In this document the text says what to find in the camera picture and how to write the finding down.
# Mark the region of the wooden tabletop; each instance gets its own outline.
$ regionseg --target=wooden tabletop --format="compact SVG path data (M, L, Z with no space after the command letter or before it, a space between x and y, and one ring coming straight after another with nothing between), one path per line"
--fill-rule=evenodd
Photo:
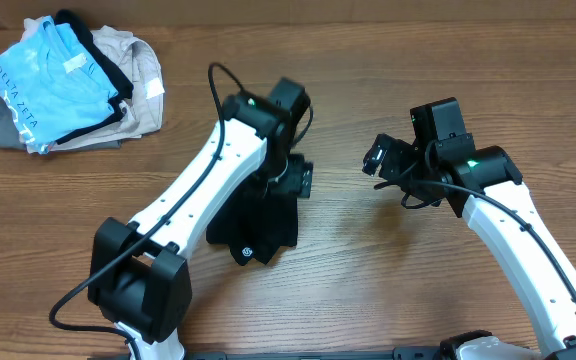
M125 352L112 335L69 333L51 306L88 275L92 237L128 221L188 165L216 119L206 70L229 66L253 92L305 85L315 119L296 148L315 163L299 202L299 244L238 266L201 242L190 351L385 350L486 329L536 346L517 296L447 204L406 211L374 191L361 161L375 136L413 140L411 107L454 96L478 147L502 146L576 266L576 21L133 29L157 52L163 129L120 150L30 156L0 150L0 359ZM0 53L20 37L0 31ZM235 87L218 76L223 96ZM85 296L61 315L109 324Z

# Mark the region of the black garment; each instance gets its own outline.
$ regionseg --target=black garment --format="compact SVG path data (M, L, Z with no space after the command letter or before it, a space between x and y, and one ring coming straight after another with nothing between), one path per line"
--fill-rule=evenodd
M267 264L280 246L297 246L297 198L247 192L244 181L219 209L206 229L209 244L230 246L243 266L255 258Z
M79 42L86 48L86 50L88 50L90 55L92 55L93 59L95 59L104 73L106 73L108 79L110 79L110 82L118 92L117 96L108 100L108 103L114 110L112 115L97 125L77 129L60 139L57 139L57 144L63 144L76 137L88 134L89 132L101 129L106 125L120 121L124 117L124 114L119 108L119 103L121 103L123 99L132 99L133 85L121 69L119 69L119 66L110 61L110 59L108 59L108 57L106 57L106 55L104 55L99 48L95 46L93 43L92 33L86 24L84 24L84 22L72 11L65 9L59 10L55 16L55 24L70 24L70 27L77 36Z

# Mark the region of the stack of folded clothes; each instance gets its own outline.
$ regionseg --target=stack of folded clothes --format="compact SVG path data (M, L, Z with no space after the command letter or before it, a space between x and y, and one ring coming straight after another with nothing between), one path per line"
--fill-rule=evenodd
M68 10L24 28L0 55L0 148L119 148L161 128L161 66L147 43L108 26L91 32Z

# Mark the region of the light blue shirt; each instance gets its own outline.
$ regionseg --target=light blue shirt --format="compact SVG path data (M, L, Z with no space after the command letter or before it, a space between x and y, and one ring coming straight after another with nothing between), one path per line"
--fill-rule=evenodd
M0 55L0 96L29 150L45 154L55 140L104 121L116 95L70 25L55 26L50 16Z

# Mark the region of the dark gray cloth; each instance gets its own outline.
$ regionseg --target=dark gray cloth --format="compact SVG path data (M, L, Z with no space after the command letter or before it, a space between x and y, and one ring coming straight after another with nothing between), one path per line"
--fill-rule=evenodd
M98 149L119 149L121 142L119 140L108 141L98 144L82 146L77 149L65 151L86 151ZM6 106L6 102L0 96L0 149L18 149L26 150L26 145L19 141L19 132L12 122L12 112Z

